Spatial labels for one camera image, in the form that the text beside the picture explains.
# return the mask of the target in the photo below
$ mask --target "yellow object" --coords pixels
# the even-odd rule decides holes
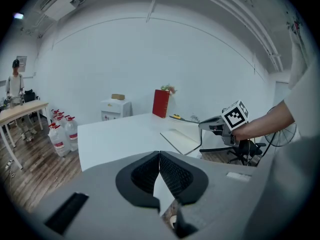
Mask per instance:
[[[176,119],[181,119],[181,116],[178,115],[178,114],[173,114],[173,117],[176,118]]]

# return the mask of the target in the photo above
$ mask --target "black slot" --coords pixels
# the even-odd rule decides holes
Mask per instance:
[[[203,170],[165,151],[160,151],[159,163],[165,184],[181,205],[194,204],[206,191],[209,179]]]
[[[45,225],[62,235],[88,198],[89,196],[85,194],[73,193],[51,218],[48,219]]]
[[[138,207],[160,210],[160,202],[153,197],[154,186],[159,175],[159,151],[122,168],[115,177],[115,185],[121,196]]]

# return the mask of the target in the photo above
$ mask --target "ceiling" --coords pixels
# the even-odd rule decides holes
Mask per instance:
[[[21,13],[24,19],[15,19],[12,26],[20,32],[41,38],[54,19],[45,12],[56,0],[29,0]],[[86,4],[86,0],[77,0]],[[260,41],[274,71],[289,69],[292,62],[291,39],[288,25],[298,17],[287,0],[211,0],[239,19]]]

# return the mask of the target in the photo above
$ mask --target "wooden table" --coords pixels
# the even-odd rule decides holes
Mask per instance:
[[[33,100],[30,102],[26,102],[23,105],[16,105],[14,108],[8,108],[6,110],[3,110],[0,112],[0,134],[1,137],[3,139],[4,145],[6,147],[6,149],[8,150],[9,154],[11,155],[12,159],[16,162],[16,164],[18,165],[18,167],[20,169],[22,169],[22,165],[20,164],[20,162],[17,160],[14,152],[12,151],[12,149],[9,146],[9,143],[7,142],[4,130],[2,129],[2,126],[5,126],[6,132],[9,136],[9,139],[11,141],[11,144],[13,147],[15,147],[15,143],[11,137],[9,128],[8,128],[8,123],[10,123],[11,121],[18,119],[20,117],[23,117],[24,115],[28,115],[32,112],[36,112],[37,116],[38,116],[38,120],[39,120],[39,124],[40,124],[40,128],[41,130],[43,130],[43,126],[40,120],[40,114],[39,114],[39,110],[42,109],[46,109],[46,107],[48,106],[48,102],[44,102],[41,100]],[[46,119],[48,121],[48,125],[51,124],[50,121],[50,114],[49,111],[46,109],[45,110],[46,113]]]

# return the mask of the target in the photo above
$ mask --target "plastic jug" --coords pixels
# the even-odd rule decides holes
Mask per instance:
[[[49,136],[50,140],[51,140],[51,137],[52,137],[53,129],[55,127],[56,127],[56,123],[55,122],[53,122],[52,124],[49,125],[49,134],[48,134],[48,136]]]
[[[56,122],[55,122],[55,123],[56,123],[57,125],[60,125],[60,126],[62,126],[62,127],[65,127],[67,121],[66,121],[66,119],[64,118],[64,116],[62,115],[62,116],[57,116],[57,117],[56,117]]]
[[[58,115],[59,113],[59,109],[58,110],[54,110],[54,109],[51,109],[51,112],[52,112],[52,120],[54,120],[54,117]]]
[[[58,115],[57,115],[57,114],[56,114],[56,115],[54,115],[54,116],[52,117],[52,121],[56,123],[56,122],[57,122],[57,117],[58,117]]]
[[[74,118],[75,117],[68,116],[64,126],[66,136],[70,141],[71,151],[76,151],[78,149],[78,124]]]
[[[61,125],[56,125],[53,127],[49,137],[56,153],[60,157],[64,157],[70,152],[71,146],[69,140],[67,139],[66,132]]]

